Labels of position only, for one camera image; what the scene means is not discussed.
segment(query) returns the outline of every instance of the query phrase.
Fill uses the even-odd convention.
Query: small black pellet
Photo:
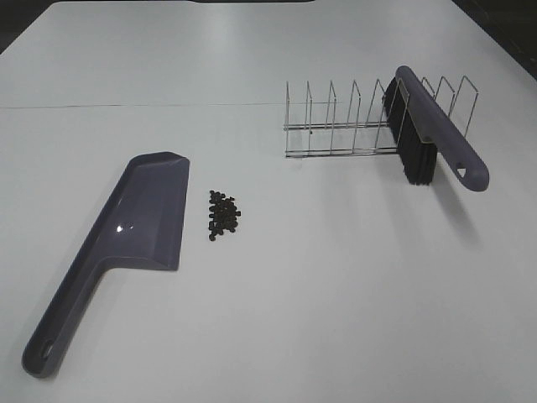
[[[220,193],[219,191],[210,191],[211,197],[209,199],[209,230],[211,235],[209,239],[214,241],[217,235],[223,235],[224,230],[230,233],[235,233],[238,226],[237,217],[241,216],[241,212],[237,210],[235,206],[234,197],[226,197],[226,193]]]

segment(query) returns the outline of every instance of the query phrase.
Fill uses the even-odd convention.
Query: metal dish rack
[[[479,91],[467,76],[463,76],[455,91],[453,85],[442,76],[436,88],[423,77],[422,85],[429,91],[436,102],[441,105],[446,115],[467,136],[470,122],[476,107]],[[463,92],[470,92],[464,109],[465,113],[455,113]],[[362,93],[355,81],[352,82],[351,96],[348,101],[338,104],[336,90],[330,81],[327,102],[314,102],[311,96],[310,82],[306,82],[305,102],[291,103],[289,83],[285,93],[285,156],[288,158],[353,156],[397,154],[397,143],[389,131],[388,116],[383,108],[385,89],[379,79],[375,81],[373,95],[369,102],[365,120],[360,120]],[[341,115],[339,105],[344,105]]]

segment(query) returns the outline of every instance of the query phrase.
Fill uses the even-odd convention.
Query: white table
[[[396,156],[283,158],[286,80],[366,92],[403,63],[476,82],[486,192],[441,159],[414,187]],[[449,1],[52,6],[0,55],[0,401],[535,401],[536,104]],[[191,161],[179,272],[112,270],[58,375],[25,374],[125,164],[158,150]],[[215,243],[211,188],[243,211]]]

